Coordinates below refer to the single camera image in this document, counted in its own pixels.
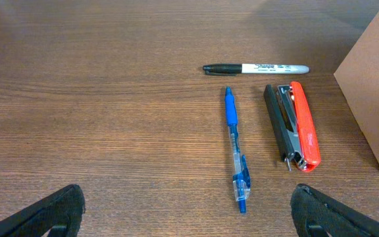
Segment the wooden table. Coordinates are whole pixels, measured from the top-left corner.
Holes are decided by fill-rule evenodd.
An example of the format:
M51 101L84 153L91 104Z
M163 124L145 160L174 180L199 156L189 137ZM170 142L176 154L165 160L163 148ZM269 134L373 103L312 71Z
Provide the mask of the wooden table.
M379 1L0 1L0 220L67 184L80 236L295 236L306 183L379 221L379 167L332 73ZM205 76L209 63L306 75ZM322 155L289 173L263 99L305 88ZM224 87L252 179L234 201Z

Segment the sharpie marker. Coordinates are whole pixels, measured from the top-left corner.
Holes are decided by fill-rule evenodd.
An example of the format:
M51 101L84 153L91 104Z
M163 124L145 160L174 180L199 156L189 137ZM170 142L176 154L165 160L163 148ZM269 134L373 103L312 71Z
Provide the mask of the sharpie marker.
M309 67L304 65L255 65L255 64L216 64L205 65L206 75L236 76L241 73L251 74L304 74Z

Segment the ballpoint pen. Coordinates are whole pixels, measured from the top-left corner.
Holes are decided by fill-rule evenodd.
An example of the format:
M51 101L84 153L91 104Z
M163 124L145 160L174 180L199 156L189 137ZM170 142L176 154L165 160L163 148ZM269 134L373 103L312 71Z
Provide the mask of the ballpoint pen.
M309 67L304 65L262 65L262 64L214 64L205 65L203 70L211 76L236 76L236 74L304 74Z
M239 134L238 134L238 116L236 114L235 97L232 95L230 87L226 87L224 97L226 106L226 122L229 129L230 147L234 159L233 184L235 199L238 202L240 212L246 213L246 199L251 191L251 179L249 177L245 155L241 156Z

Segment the stapler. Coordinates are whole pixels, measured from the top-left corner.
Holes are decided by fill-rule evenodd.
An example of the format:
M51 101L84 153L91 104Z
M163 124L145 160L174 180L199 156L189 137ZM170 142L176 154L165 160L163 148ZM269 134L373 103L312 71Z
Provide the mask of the stapler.
M321 162L318 140L307 98L299 82L266 86L264 98L273 125L280 157L291 171L290 163L303 172L313 171Z

